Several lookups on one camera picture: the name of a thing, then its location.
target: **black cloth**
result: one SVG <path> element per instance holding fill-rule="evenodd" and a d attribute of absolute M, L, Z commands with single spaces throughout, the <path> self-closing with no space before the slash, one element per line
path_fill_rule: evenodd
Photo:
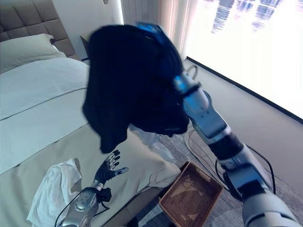
<path fill-rule="evenodd" d="M 83 113 L 109 153 L 126 140 L 130 123 L 157 134 L 186 132 L 188 118 L 172 87 L 175 71 L 159 66 L 163 48 L 134 26 L 105 26 L 89 41 L 90 71 Z"/>

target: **window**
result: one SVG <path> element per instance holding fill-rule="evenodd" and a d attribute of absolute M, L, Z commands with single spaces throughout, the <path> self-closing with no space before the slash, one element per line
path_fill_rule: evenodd
<path fill-rule="evenodd" d="M 303 0 L 199 0 L 187 56 L 303 119 Z"/>

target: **white bedsheet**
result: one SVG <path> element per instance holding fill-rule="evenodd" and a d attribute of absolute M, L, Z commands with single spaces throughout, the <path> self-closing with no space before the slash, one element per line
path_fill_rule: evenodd
<path fill-rule="evenodd" d="M 88 68 L 57 58 L 1 74 L 0 174 L 87 123 L 81 108 Z"/>

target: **wicker basket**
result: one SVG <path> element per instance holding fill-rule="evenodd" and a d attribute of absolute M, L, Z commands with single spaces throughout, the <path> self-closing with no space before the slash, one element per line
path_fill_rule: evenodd
<path fill-rule="evenodd" d="M 223 187 L 193 163 L 188 163 L 159 204 L 178 227 L 201 227 Z"/>

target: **bed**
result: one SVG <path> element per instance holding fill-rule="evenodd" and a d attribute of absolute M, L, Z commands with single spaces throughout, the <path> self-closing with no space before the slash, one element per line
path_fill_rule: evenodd
<path fill-rule="evenodd" d="M 49 167 L 74 159 L 79 191 L 107 155 L 81 111 L 89 67 L 79 61 L 52 1 L 1 5 L 0 41 L 0 224 L 26 227 Z M 106 184 L 110 210 L 92 227 L 125 225 L 180 172 L 130 131 L 117 149 L 129 171 Z"/>

